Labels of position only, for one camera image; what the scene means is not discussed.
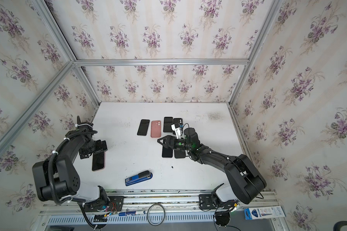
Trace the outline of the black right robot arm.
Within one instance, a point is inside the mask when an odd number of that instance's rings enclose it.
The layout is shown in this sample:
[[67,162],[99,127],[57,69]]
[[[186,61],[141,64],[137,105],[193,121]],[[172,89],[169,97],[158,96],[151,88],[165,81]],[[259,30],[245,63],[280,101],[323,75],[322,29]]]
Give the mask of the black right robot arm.
[[225,173],[235,199],[244,204],[251,203],[267,187],[265,178],[249,157],[229,156],[213,150],[200,142],[194,128],[186,128],[183,138],[166,135],[157,142],[164,148],[186,151],[193,161]]

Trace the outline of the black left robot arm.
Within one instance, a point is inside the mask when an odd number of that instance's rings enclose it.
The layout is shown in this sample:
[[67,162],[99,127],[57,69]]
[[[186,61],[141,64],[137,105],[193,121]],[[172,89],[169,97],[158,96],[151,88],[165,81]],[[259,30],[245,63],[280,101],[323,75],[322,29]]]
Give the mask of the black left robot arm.
[[61,144],[44,161],[32,167],[38,198],[42,202],[53,201],[57,205],[65,202],[77,202],[82,206],[104,211],[110,204],[105,189],[84,183],[73,163],[76,157],[92,157],[92,170],[105,167],[106,141],[93,139],[97,131],[93,123],[82,122],[77,118],[75,129],[69,131]]

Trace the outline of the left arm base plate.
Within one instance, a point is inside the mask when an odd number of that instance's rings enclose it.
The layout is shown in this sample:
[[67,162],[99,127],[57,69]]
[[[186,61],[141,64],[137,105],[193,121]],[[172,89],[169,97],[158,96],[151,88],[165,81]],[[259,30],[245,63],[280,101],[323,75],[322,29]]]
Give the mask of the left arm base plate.
[[108,203],[103,199],[86,203],[85,212],[121,212],[124,196],[108,196]]

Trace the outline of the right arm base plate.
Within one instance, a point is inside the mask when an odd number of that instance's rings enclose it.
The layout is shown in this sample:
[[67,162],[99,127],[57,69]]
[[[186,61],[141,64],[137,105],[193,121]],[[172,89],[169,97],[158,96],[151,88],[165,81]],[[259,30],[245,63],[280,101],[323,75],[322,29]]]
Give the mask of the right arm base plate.
[[200,210],[212,210],[218,208],[218,198],[212,194],[200,194],[199,195],[199,209]]

